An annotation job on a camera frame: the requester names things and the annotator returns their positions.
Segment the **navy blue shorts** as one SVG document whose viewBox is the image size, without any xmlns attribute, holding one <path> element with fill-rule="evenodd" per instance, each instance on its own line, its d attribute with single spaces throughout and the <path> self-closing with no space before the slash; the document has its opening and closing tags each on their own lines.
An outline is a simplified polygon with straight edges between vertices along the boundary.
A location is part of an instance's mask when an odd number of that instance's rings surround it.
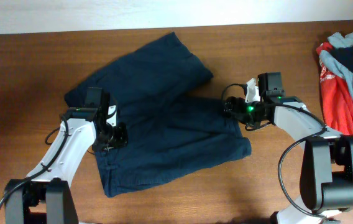
<svg viewBox="0 0 353 224">
<path fill-rule="evenodd" d="M 106 196 L 149 189 L 200 169 L 249 156 L 250 141 L 221 100 L 188 96 L 213 74 L 176 34 L 167 34 L 94 72 L 64 97 L 82 106 L 90 87 L 117 104 L 128 143 L 95 147 Z"/>
</svg>

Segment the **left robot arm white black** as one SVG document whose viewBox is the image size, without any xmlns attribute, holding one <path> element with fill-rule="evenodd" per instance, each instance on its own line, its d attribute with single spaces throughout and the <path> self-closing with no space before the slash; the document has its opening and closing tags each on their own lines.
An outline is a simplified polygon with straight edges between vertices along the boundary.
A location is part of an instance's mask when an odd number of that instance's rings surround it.
<svg viewBox="0 0 353 224">
<path fill-rule="evenodd" d="M 6 223 L 79 223 L 70 187 L 87 150 L 108 152 L 127 145 L 124 123 L 110 94 L 90 87 L 81 107 L 61 115 L 57 136 L 24 179 L 11 179 L 0 201 Z"/>
</svg>

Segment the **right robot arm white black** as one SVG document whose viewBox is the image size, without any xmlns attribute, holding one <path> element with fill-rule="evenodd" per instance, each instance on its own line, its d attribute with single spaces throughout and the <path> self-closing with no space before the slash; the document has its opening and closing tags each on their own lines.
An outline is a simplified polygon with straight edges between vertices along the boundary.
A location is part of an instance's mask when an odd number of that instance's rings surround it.
<svg viewBox="0 0 353 224">
<path fill-rule="evenodd" d="M 284 130 L 294 142 L 278 162 L 278 181 L 290 206 L 275 212 L 271 223 L 337 223 L 335 216 L 353 209 L 353 135 L 327 126 L 295 96 L 286 96 L 279 72 L 262 73 L 239 84 L 244 97 L 221 94 L 222 107 L 247 131 L 270 124 Z M 293 200 L 283 183 L 282 165 L 296 146 L 304 150 L 300 196 Z"/>
</svg>

